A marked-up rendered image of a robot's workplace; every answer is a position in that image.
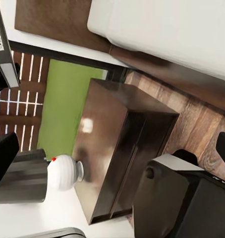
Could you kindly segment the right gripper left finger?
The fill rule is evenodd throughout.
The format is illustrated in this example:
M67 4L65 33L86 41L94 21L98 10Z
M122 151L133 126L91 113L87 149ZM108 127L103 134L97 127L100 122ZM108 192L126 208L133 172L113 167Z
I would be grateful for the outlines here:
M0 136L0 181L19 151L19 143L15 132Z

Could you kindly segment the hardback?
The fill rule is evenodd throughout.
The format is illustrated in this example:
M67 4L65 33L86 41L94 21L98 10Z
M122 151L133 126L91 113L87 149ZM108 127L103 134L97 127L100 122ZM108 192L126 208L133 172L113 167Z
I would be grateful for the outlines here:
M18 75L16 73L13 56L8 42L7 34L0 11L0 71L8 85L11 87L20 87Z

